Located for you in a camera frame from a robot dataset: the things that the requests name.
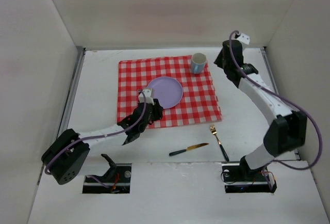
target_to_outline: gold knife blade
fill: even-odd
[[[203,146],[206,146],[206,145],[208,145],[208,143],[201,143],[201,144],[193,145],[193,146],[187,147],[187,151],[190,151],[190,150],[193,150],[193,149],[196,149],[196,148],[200,148],[200,147],[203,147]]]

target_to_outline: gingham napkin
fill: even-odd
[[[160,57],[119,62],[117,121],[137,107],[138,90],[161,76],[177,79],[184,94],[179,104],[163,111],[163,119],[149,125],[172,127],[221,120],[218,98],[208,65],[202,73],[190,73],[191,55]]]

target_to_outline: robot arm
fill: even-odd
[[[42,163],[46,166],[45,172],[53,175],[58,184],[66,184],[78,175],[94,145],[107,142],[110,145],[121,146],[139,138],[149,124],[162,118],[163,111],[158,100],[153,99],[151,88],[144,88],[143,93],[146,104],[143,95],[140,94],[138,107],[133,113],[111,127],[81,134],[73,129],[65,130],[41,157]],[[111,178],[116,168],[115,163],[106,154],[101,156],[110,165],[110,169],[102,177]]]
[[[251,175],[260,172],[279,155],[304,145],[307,117],[301,111],[292,110],[280,99],[269,95],[241,76],[230,56],[229,41],[224,41],[222,45],[223,49],[214,63],[222,68],[227,78],[256,104],[270,126],[263,138],[263,144],[240,161],[243,175]],[[261,86],[268,88],[256,68],[243,62],[242,44],[238,40],[233,40],[232,48],[236,62],[244,73]]]

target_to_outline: fork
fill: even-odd
[[[221,152],[222,152],[223,157],[224,157],[225,160],[228,162],[228,161],[229,161],[229,157],[228,157],[228,155],[227,155],[225,149],[223,148],[223,146],[222,146],[222,144],[221,144],[219,138],[217,137],[216,126],[215,126],[214,124],[212,124],[212,125],[210,126],[210,130],[211,130],[211,133],[216,137],[216,139],[217,139],[217,141],[218,141],[218,143],[219,143],[219,146],[220,146],[220,149],[221,149]]]

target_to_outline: table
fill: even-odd
[[[232,161],[252,152],[262,143],[268,125],[252,101],[240,92],[212,62],[221,48],[161,50],[87,51],[69,127],[77,132],[103,129],[115,124],[118,62],[127,59],[204,53],[219,98],[223,120],[216,123],[219,137]],[[260,49],[244,51],[271,86]],[[205,146],[168,157],[171,151],[200,142]],[[55,223],[328,223],[310,171],[293,171],[279,164],[269,169],[277,178],[278,190],[267,193],[226,194],[220,180],[219,145],[209,124],[146,130],[125,146],[109,146],[116,163],[132,163],[128,195],[82,194],[85,174],[103,174],[108,165],[100,151],[91,150],[81,175],[69,184],[58,185],[42,175],[29,224]],[[295,154],[283,154],[293,166]]]

